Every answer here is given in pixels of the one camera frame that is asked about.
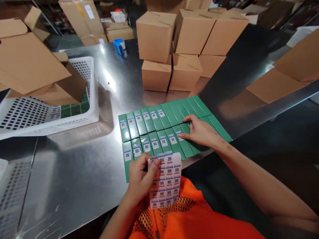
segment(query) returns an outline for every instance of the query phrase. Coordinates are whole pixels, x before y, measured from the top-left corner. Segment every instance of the white label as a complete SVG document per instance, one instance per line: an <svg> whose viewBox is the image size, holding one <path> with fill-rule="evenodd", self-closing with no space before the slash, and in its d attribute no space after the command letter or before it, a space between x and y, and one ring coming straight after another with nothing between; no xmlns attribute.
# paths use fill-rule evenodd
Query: white label
<svg viewBox="0 0 319 239"><path fill-rule="evenodd" d="M181 131L177 131L177 132L176 132L176 136L177 136L177 138L178 138L180 141L183 141L183 139L178 136L180 133L182 133L182 132L181 132Z"/></svg>
<svg viewBox="0 0 319 239"><path fill-rule="evenodd" d="M150 119L150 116L147 112L143 113L143 116L144 116L144 119L145 120L149 120Z"/></svg>
<svg viewBox="0 0 319 239"><path fill-rule="evenodd" d="M157 119L157 115L155 111L151 112L152 119Z"/></svg>
<svg viewBox="0 0 319 239"><path fill-rule="evenodd" d="M170 134L168 136L168 138L169 138L171 144L176 144L177 143L174 134Z"/></svg>
<svg viewBox="0 0 319 239"><path fill-rule="evenodd" d="M157 112L159 113L159 116L160 116L160 117L164 117L164 116L165 116L163 110L158 110Z"/></svg>
<svg viewBox="0 0 319 239"><path fill-rule="evenodd" d="M144 151L145 151L145 152L151 151L150 143L149 143L148 141L145 141L145 142L143 143L143 146L144 146Z"/></svg>
<svg viewBox="0 0 319 239"><path fill-rule="evenodd" d="M131 160L131 150L130 149L124 150L124 160L125 161Z"/></svg>
<svg viewBox="0 0 319 239"><path fill-rule="evenodd" d="M84 5L84 7L85 7L87 14L89 15L89 18L94 19L94 14L92 12L90 5Z"/></svg>
<svg viewBox="0 0 319 239"><path fill-rule="evenodd" d="M141 150L139 145L134 145L133 147L134 157L141 155Z"/></svg>
<svg viewBox="0 0 319 239"><path fill-rule="evenodd" d="M135 115L136 121L142 121L141 114Z"/></svg>
<svg viewBox="0 0 319 239"><path fill-rule="evenodd" d="M153 149L157 149L159 148L159 143L157 142L157 139L151 139L152 145L153 145Z"/></svg>
<svg viewBox="0 0 319 239"><path fill-rule="evenodd" d="M165 136L160 137L159 140L160 140L160 143L162 144L162 147L168 146Z"/></svg>
<svg viewBox="0 0 319 239"><path fill-rule="evenodd" d="M120 121L120 126L121 126L121 129L126 128L126 122L124 120L121 120Z"/></svg>

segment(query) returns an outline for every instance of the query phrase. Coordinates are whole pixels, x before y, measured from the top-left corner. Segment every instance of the right hand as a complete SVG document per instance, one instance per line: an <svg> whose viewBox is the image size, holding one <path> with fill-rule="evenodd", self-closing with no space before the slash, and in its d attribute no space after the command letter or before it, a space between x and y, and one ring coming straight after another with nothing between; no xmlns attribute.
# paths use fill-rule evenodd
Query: right hand
<svg viewBox="0 0 319 239"><path fill-rule="evenodd" d="M216 130L205 121L201 121L195 115L186 116L183 122L191 120L190 133L181 133L178 135L179 138L188 139L195 143L205 145L216 149L221 142L225 141Z"/></svg>

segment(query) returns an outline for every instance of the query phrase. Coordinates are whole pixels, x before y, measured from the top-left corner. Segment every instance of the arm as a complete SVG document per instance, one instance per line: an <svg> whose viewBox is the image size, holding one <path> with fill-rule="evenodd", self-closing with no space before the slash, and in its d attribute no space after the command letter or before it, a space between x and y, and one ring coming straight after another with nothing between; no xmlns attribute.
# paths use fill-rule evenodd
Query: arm
<svg viewBox="0 0 319 239"><path fill-rule="evenodd" d="M150 157L149 154L143 153L137 160L131 162L129 188L100 236L100 239L128 238L137 212L137 205L150 191L151 184L160 164L158 159L155 160L150 170L145 172L147 159Z"/></svg>
<svg viewBox="0 0 319 239"><path fill-rule="evenodd" d="M190 134L184 133L178 136L214 149L265 214L313 220L319 223L317 214L304 201L278 179L227 143L208 123L194 115L187 116L184 122L187 120L192 120Z"/></svg>

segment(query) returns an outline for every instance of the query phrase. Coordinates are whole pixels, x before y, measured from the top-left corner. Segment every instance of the green product box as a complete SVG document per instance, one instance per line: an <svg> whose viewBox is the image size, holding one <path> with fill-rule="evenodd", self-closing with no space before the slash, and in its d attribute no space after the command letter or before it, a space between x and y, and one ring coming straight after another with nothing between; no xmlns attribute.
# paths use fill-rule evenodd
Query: green product box
<svg viewBox="0 0 319 239"><path fill-rule="evenodd" d="M183 133L190 133L190 127L189 127L189 124L188 123L182 123L180 124L180 127L182 128L183 130ZM188 141L189 142L189 145L194 153L194 155L196 154L199 154L202 152L201 150L201 147L199 144L193 142L193 141Z"/></svg>
<svg viewBox="0 0 319 239"><path fill-rule="evenodd" d="M179 125L173 126L173 130L174 130L174 133L175 133L177 138L178 138L178 135L183 132L182 128ZM194 156L194 153L193 153L188 141L181 139L181 138L178 138L178 142L179 142L180 147L183 150L185 158L189 158L189 157Z"/></svg>
<svg viewBox="0 0 319 239"><path fill-rule="evenodd" d="M151 133L151 132L155 131L156 129L155 129L154 123L151 119L151 115L150 115L150 112L147 109L147 107L142 108L141 112L143 115L143 119L144 119L144 123L146 125L147 132Z"/></svg>
<svg viewBox="0 0 319 239"><path fill-rule="evenodd" d="M127 124L129 125L131 139L138 138L140 135L135 122L134 113L133 112L127 113L126 119L127 119Z"/></svg>
<svg viewBox="0 0 319 239"><path fill-rule="evenodd" d="M211 111L207 108L207 106L202 102L202 100L198 96L192 97L194 101L198 104L198 106L202 109L206 116L211 115Z"/></svg>
<svg viewBox="0 0 319 239"><path fill-rule="evenodd" d="M141 111L140 110L134 111L134 116L135 116L135 122L137 125L137 129L139 130L139 134L140 135L147 134L147 129L146 129L146 125L144 122L144 117L143 117Z"/></svg>
<svg viewBox="0 0 319 239"><path fill-rule="evenodd" d="M193 107L193 109L196 111L196 113L198 114L198 118L202 118L206 116L192 97L187 98L187 100L190 103L190 105Z"/></svg>
<svg viewBox="0 0 319 239"><path fill-rule="evenodd" d="M163 110L165 111L165 114L170 122L170 124L172 126L178 125L178 121L172 111L172 109L170 108L170 106L168 105L168 103L164 103L162 104Z"/></svg>
<svg viewBox="0 0 319 239"><path fill-rule="evenodd" d="M180 152L180 154L182 156L182 160L185 160L186 159L185 155L183 153L182 148L180 147L180 144L178 142L179 140L177 139L177 136L174 133L173 128L165 129L165 132L166 132L166 135L168 137L168 141L170 143L170 146L172 147L173 153Z"/></svg>
<svg viewBox="0 0 319 239"><path fill-rule="evenodd" d="M161 120L161 122L163 124L164 129L171 128L172 125L169 122L169 119L167 117L167 113L163 109L163 106L162 105L155 106L155 109L157 111L157 114L159 115L159 118L160 118L160 120Z"/></svg>
<svg viewBox="0 0 319 239"><path fill-rule="evenodd" d="M132 145L130 141L122 143L123 156L124 156L124 167L125 167L125 176L126 182L129 182L129 172L130 172L130 163L133 161L133 152Z"/></svg>
<svg viewBox="0 0 319 239"><path fill-rule="evenodd" d="M143 145L143 151L148 153L151 156L154 156L149 135L148 134L142 135L140 139L141 139L141 144Z"/></svg>
<svg viewBox="0 0 319 239"><path fill-rule="evenodd" d="M154 123L156 131L163 130L164 126L163 126L163 124L162 124L162 122L160 120L160 117L159 117L155 107L154 106L148 107L148 110L150 112L150 116L151 116L151 118L153 120L153 123Z"/></svg>
<svg viewBox="0 0 319 239"><path fill-rule="evenodd" d="M170 143L168 142L168 137L165 133L165 130L157 131L157 135L159 137L159 141L162 146L163 153L167 151L172 151L172 147L170 146Z"/></svg>
<svg viewBox="0 0 319 239"><path fill-rule="evenodd" d="M150 143L152 145L154 156L163 153L162 146L160 145L160 140L157 132L149 133Z"/></svg>
<svg viewBox="0 0 319 239"><path fill-rule="evenodd" d="M190 105L190 103L188 102L187 98L185 99L181 99L184 107L187 109L189 114L193 114L195 115L197 118L199 118L197 112L194 110L194 108Z"/></svg>
<svg viewBox="0 0 319 239"><path fill-rule="evenodd" d="M220 136L223 137L224 140L226 140L227 142L233 141L232 138L227 133L227 131L224 129L224 127L220 124L220 122L216 119L214 115L210 115L207 117L211 121L211 123L214 125L216 131L220 134Z"/></svg>
<svg viewBox="0 0 319 239"><path fill-rule="evenodd" d="M127 125L125 114L119 115L119 124L120 124L120 129L121 129L122 142L124 143L124 142L131 140L130 131L129 131L129 127Z"/></svg>
<svg viewBox="0 0 319 239"><path fill-rule="evenodd" d="M179 111L177 105L175 104L174 101L171 101L171 102L168 102L167 103L170 107L170 109L173 111L176 119L177 119L177 122L180 124L180 123L183 123L183 115L181 114L181 112Z"/></svg>

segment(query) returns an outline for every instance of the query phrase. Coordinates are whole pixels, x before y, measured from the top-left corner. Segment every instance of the hand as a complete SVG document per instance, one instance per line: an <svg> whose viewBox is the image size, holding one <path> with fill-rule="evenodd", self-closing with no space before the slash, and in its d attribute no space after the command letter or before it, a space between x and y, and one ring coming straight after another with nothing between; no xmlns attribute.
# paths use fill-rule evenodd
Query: hand
<svg viewBox="0 0 319 239"><path fill-rule="evenodd" d="M136 206L149 193L156 171L160 165L160 160L156 159L149 168L148 172L144 169L151 156L143 153L137 160L130 163L129 188L126 196L130 202Z"/></svg>
<svg viewBox="0 0 319 239"><path fill-rule="evenodd" d="M195 115L186 116L183 122L191 120L190 123L190 134L181 133L178 136L182 139L188 139L195 143L205 145L216 149L221 142L226 142L216 130L205 121L201 121Z"/></svg>

